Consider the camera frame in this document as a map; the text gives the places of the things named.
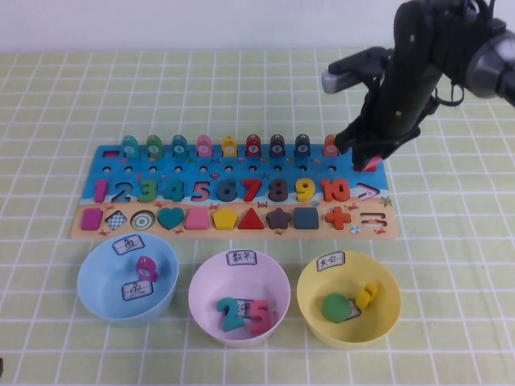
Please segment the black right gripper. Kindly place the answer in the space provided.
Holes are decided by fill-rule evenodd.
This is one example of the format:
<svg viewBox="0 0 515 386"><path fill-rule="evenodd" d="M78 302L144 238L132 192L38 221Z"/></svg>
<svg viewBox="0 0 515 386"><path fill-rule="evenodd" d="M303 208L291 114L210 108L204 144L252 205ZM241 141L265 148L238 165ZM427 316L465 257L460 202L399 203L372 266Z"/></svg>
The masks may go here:
<svg viewBox="0 0 515 386"><path fill-rule="evenodd" d="M352 149L355 170L376 170L393 150L420 134L423 110L438 81L434 65L394 51L369 92L358 125L349 125L335 136L339 152Z"/></svg>

